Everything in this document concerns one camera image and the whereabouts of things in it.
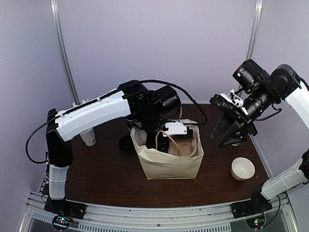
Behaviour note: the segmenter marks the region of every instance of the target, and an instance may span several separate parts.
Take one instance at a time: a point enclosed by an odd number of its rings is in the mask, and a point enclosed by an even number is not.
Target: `white cup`
[[[238,157],[233,160],[231,174],[237,181],[245,181],[253,177],[255,173],[254,164],[247,158]]]
[[[96,143],[95,131],[93,130],[93,128],[87,129],[79,135],[87,146],[92,146]]]

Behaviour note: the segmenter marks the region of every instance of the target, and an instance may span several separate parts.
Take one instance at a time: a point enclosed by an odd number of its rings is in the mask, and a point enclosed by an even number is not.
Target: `white wall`
[[[26,158],[26,139],[49,109],[68,108],[73,99],[50,1],[2,0],[0,22],[0,231],[15,232],[29,191],[39,189],[45,170]],[[30,143],[36,160],[44,160],[44,133]]]
[[[131,79],[179,84],[198,102],[237,88],[231,75],[246,57],[254,8],[254,0],[59,1],[80,99]]]
[[[289,64],[309,83],[309,1],[264,1],[254,60],[269,73]],[[280,107],[279,115],[256,122],[257,140],[274,175],[294,164],[309,147],[309,132],[297,114],[285,103]],[[308,185],[289,191],[302,232],[308,231],[308,195]]]

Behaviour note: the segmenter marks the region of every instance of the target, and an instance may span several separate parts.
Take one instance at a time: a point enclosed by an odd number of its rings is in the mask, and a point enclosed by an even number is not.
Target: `brown paper bag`
[[[180,121],[183,123],[195,123],[189,119]],[[188,179],[196,177],[204,151],[199,137],[198,126],[189,126],[189,128],[193,129],[193,137],[196,138],[197,143],[196,149],[192,150],[190,157],[171,155],[153,148],[148,149],[145,145],[146,132],[135,127],[132,128],[131,138],[147,179]]]

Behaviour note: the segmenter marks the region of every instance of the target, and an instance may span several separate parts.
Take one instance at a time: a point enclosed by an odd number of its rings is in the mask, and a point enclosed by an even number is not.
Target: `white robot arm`
[[[285,101],[295,110],[309,130],[309,92],[306,85],[301,82],[301,88],[294,90],[285,98]],[[289,169],[285,170],[275,178],[267,180],[263,184],[261,194],[267,200],[270,200],[280,193],[290,190],[301,183],[308,182],[309,176],[307,175],[306,177],[304,173],[306,172],[306,168],[300,168],[307,160],[305,155],[306,153]]]
[[[165,122],[161,116],[180,107],[181,102],[177,92],[169,85],[156,91],[148,90],[142,84],[145,82],[165,84],[162,81],[134,80],[71,109],[59,112],[52,109],[48,112],[46,141],[49,153],[49,199],[50,205],[53,206],[51,211],[73,208],[71,205],[65,206],[67,203],[65,183],[67,170],[73,162],[70,141],[79,133],[112,119],[124,117],[129,129],[136,123],[140,123],[147,133],[148,148],[155,148],[155,138],[160,130],[168,135],[190,137],[191,130],[186,125],[180,122]],[[190,99],[192,98],[185,90],[183,91]],[[205,124],[207,117],[200,107],[199,109],[205,118],[203,123]],[[157,142],[158,150],[168,151],[168,137],[159,134]]]
[[[277,110],[273,104],[281,101],[285,101],[295,110],[309,130],[309,87],[292,67],[280,65],[269,75],[250,59],[234,72],[233,77],[242,86],[240,91],[245,91],[249,96],[241,100],[231,91],[230,94],[215,95],[211,99],[211,104],[224,112],[211,133],[212,137],[223,134],[218,143],[219,147],[246,141],[247,134],[255,136],[257,130],[253,122],[266,120],[279,113],[281,109]],[[277,113],[259,119],[271,105]],[[250,201],[232,204],[234,217],[245,217],[252,212],[260,213],[262,209],[269,209],[270,199],[308,181],[309,150],[289,169],[260,184]]]

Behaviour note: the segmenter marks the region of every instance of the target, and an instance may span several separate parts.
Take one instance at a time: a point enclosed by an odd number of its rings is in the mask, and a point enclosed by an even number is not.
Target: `wooden table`
[[[136,152],[124,153],[118,148],[118,140],[128,133],[120,118],[95,127],[94,146],[85,146],[80,136],[73,139],[74,162],[68,171],[67,199],[124,207],[178,207],[250,198],[257,185],[267,179],[252,142],[219,149],[218,139],[210,138],[219,111],[211,105],[202,107],[208,123],[200,127],[205,155],[196,179],[147,180]],[[183,118],[203,120],[194,105],[183,106]],[[236,157],[254,163],[253,178],[245,182],[233,179],[230,168]]]

